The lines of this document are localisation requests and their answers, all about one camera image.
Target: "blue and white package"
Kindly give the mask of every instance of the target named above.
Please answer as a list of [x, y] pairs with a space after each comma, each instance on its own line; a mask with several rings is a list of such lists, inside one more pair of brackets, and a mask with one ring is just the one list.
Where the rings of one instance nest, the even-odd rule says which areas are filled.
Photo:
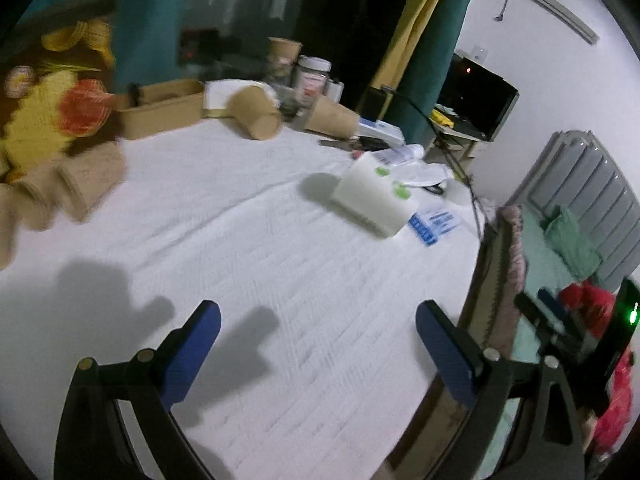
[[440, 209], [418, 211], [409, 219], [409, 225], [428, 246], [433, 245], [446, 233], [453, 231], [460, 220], [452, 212]]

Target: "green pillow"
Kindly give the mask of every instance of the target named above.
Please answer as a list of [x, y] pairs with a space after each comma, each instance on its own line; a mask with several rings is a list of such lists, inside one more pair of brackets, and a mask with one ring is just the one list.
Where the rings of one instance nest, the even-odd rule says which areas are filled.
[[602, 263], [602, 256], [591, 240], [580, 232], [577, 219], [565, 206], [546, 228], [545, 240], [579, 281], [590, 277]]

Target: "green bedsheet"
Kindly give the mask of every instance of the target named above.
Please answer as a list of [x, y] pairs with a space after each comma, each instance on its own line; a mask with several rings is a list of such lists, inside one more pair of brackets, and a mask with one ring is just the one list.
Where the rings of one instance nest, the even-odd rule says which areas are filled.
[[[566, 286], [577, 280], [569, 273], [562, 258], [546, 244], [544, 230], [540, 227], [535, 216], [524, 207], [522, 209], [522, 249], [527, 260], [527, 279], [524, 290], [530, 298], [536, 301], [540, 309], [548, 314], [549, 321], [558, 325], [558, 320], [538, 300], [538, 290], [544, 286], [555, 296]], [[536, 337], [535, 329], [524, 316], [521, 317], [513, 341], [511, 359], [537, 363], [539, 361], [539, 346], [540, 342]], [[494, 438], [476, 473], [476, 480], [487, 478], [494, 472], [507, 442], [507, 437], [511, 433], [519, 403], [518, 399], [508, 400]]]

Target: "brown paper cup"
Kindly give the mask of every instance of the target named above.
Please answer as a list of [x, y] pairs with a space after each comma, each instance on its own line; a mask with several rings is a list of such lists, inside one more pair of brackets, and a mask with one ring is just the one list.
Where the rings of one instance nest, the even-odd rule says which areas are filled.
[[49, 229], [56, 213], [54, 171], [63, 157], [57, 157], [34, 168], [14, 183], [18, 218], [29, 229]]
[[15, 224], [18, 219], [14, 193], [11, 186], [0, 184], [0, 270], [14, 259]]
[[358, 131], [360, 116], [323, 95], [311, 108], [305, 129], [336, 139], [350, 139]]
[[54, 176], [55, 195], [70, 218], [83, 222], [100, 200], [123, 179], [124, 156], [115, 142], [105, 142], [63, 160]]
[[277, 58], [289, 59], [291, 62], [295, 61], [300, 54], [302, 43], [291, 40], [284, 40], [283, 38], [269, 38], [271, 41], [269, 47], [269, 54]]
[[226, 111], [257, 140], [275, 137], [282, 124], [280, 112], [259, 86], [247, 86], [232, 95]]

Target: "plastic jar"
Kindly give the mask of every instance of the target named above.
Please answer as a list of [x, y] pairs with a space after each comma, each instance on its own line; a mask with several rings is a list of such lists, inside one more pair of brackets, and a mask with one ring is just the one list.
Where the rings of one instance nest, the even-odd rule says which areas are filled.
[[304, 108], [311, 108], [329, 82], [331, 62], [319, 57], [300, 56], [294, 88], [296, 99]]

